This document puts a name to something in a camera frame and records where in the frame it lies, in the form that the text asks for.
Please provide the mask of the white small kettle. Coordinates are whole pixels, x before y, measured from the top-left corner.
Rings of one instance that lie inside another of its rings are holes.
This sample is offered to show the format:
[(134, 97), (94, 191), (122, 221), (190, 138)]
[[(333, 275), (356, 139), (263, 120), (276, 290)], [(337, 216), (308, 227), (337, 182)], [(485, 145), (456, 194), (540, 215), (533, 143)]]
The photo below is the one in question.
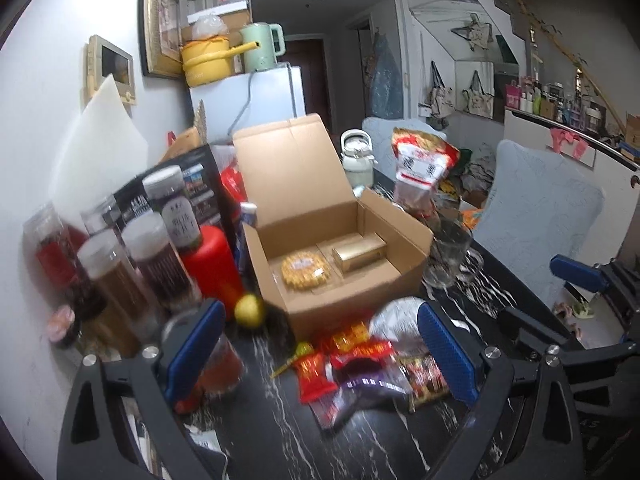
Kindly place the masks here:
[(341, 135), (342, 166), (353, 188), (374, 185), (374, 166), (371, 137), (361, 129), (349, 129)]

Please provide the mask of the white lid labelled bottle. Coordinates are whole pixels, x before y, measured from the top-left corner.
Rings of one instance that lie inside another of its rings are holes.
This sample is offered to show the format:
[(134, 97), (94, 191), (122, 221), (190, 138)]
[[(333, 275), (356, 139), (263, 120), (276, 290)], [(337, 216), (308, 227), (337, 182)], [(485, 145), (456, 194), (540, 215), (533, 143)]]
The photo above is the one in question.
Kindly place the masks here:
[(167, 166), (142, 179), (142, 186), (152, 209), (165, 223), (172, 244), (178, 252), (193, 252), (203, 241), (193, 206), (186, 195), (182, 170)]

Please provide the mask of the red yellow snack packet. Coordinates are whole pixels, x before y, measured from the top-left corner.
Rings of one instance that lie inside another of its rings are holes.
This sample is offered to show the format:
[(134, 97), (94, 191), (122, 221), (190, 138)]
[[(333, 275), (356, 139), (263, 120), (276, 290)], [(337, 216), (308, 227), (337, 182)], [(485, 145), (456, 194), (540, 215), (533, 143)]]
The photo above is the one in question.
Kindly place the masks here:
[(320, 352), (334, 370), (361, 363), (380, 365), (395, 354), (393, 344), (373, 337), (363, 322), (347, 326), (320, 339)]

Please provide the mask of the tall jar brown contents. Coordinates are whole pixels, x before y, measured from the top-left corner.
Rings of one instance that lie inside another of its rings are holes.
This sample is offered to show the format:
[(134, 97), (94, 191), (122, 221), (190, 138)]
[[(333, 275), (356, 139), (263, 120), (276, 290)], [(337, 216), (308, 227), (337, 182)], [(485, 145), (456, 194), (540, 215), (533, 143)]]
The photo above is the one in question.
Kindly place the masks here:
[(160, 340), (164, 311), (129, 260), (112, 230), (90, 236), (77, 257), (88, 277), (126, 315), (142, 344)]

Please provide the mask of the purple silver snack packet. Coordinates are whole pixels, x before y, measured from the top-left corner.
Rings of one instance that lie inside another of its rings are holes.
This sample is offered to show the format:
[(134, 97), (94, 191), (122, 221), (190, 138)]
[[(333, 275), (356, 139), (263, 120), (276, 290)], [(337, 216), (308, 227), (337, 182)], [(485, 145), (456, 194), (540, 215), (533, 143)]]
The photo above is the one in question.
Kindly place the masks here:
[(369, 362), (364, 359), (338, 370), (330, 368), (337, 389), (309, 404), (323, 432), (342, 428), (358, 411), (375, 408), (387, 401), (408, 401), (411, 386), (400, 366), (393, 360)]

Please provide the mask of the framed picture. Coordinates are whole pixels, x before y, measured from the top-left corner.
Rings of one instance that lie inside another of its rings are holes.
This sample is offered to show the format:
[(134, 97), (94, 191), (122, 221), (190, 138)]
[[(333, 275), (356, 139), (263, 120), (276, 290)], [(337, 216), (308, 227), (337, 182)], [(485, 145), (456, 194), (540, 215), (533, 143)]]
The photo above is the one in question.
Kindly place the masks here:
[(180, 0), (138, 0), (138, 34), (143, 75), (180, 79)]

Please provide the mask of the silver white snack pouch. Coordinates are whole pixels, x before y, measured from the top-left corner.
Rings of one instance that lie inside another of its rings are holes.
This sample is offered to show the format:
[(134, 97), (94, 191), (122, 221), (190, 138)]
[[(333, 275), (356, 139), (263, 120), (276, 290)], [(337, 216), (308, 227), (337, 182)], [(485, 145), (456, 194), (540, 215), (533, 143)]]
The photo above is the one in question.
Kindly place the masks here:
[(418, 329), (418, 312), (422, 304), (422, 298), (413, 296), (389, 302), (370, 319), (370, 337), (389, 341), (402, 356), (423, 356), (428, 348)]

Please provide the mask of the light green electric kettle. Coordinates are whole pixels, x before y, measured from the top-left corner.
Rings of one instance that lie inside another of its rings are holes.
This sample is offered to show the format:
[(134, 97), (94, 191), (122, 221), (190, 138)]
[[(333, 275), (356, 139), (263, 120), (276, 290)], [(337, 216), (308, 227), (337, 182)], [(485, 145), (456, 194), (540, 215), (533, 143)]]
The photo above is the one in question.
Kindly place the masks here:
[(283, 28), (280, 24), (252, 23), (240, 30), (244, 44), (256, 42), (257, 48), (243, 53), (247, 73), (264, 72), (278, 66), (278, 57), (285, 54)]

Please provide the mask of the round yellow snack pack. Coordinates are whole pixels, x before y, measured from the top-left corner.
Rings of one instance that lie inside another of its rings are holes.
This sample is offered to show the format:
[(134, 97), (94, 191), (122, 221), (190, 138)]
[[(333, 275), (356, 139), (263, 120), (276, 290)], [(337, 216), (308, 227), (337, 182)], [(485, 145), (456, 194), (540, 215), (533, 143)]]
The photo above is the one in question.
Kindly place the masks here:
[(274, 281), (284, 296), (320, 294), (341, 284), (331, 260), (319, 249), (302, 249), (270, 262)]

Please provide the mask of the small gold box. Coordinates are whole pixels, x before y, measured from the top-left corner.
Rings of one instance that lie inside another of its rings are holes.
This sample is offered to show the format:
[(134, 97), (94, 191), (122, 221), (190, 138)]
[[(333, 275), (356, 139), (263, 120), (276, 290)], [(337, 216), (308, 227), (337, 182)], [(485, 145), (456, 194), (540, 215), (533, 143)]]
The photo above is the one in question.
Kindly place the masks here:
[(376, 233), (359, 240), (337, 245), (332, 249), (335, 264), (342, 273), (359, 270), (386, 257), (386, 241)]

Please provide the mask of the dark green gold snack packet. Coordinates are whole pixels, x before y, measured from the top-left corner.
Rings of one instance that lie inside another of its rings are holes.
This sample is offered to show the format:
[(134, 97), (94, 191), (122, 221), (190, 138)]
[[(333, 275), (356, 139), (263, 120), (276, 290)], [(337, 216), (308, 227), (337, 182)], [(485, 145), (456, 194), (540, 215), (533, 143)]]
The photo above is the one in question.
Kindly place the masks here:
[(431, 353), (423, 356), (400, 356), (397, 359), (411, 387), (409, 412), (421, 405), (443, 398), (449, 393), (442, 371)]

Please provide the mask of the yellow pot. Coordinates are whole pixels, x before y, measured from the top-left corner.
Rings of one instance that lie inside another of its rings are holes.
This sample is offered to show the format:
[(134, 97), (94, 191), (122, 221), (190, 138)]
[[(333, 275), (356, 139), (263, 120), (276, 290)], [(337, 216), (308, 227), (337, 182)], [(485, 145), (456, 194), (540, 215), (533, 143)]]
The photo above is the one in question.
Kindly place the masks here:
[(190, 88), (231, 77), (233, 58), (257, 48), (256, 42), (232, 47), (227, 36), (192, 40), (181, 48), (182, 70)]

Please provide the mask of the red candy packet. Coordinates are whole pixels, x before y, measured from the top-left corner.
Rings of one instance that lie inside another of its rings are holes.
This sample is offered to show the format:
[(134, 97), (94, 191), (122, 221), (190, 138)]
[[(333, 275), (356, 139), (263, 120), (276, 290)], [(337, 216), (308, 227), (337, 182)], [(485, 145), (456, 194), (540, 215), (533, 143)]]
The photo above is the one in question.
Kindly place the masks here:
[(309, 404), (329, 393), (334, 393), (338, 385), (326, 374), (326, 357), (314, 352), (299, 358), (294, 363), (298, 379), (298, 394), (301, 404)]

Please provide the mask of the clear jar orange contents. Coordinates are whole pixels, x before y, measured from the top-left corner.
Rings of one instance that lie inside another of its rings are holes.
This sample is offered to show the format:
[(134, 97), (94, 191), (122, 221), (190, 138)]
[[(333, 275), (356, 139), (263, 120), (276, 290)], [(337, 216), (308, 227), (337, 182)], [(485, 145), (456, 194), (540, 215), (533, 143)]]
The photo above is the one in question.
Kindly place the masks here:
[(241, 381), (244, 364), (225, 334), (221, 334), (191, 393), (178, 401), (174, 410), (179, 415), (195, 412), (204, 396), (222, 396)]

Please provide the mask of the light blue chair cover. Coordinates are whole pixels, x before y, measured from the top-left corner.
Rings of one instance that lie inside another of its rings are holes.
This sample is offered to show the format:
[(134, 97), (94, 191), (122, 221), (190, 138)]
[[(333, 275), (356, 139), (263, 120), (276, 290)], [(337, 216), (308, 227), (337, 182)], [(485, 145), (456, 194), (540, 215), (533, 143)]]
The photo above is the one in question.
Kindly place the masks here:
[(551, 308), (563, 289), (551, 259), (578, 256), (603, 206), (602, 188), (562, 155), (504, 139), (473, 236)]

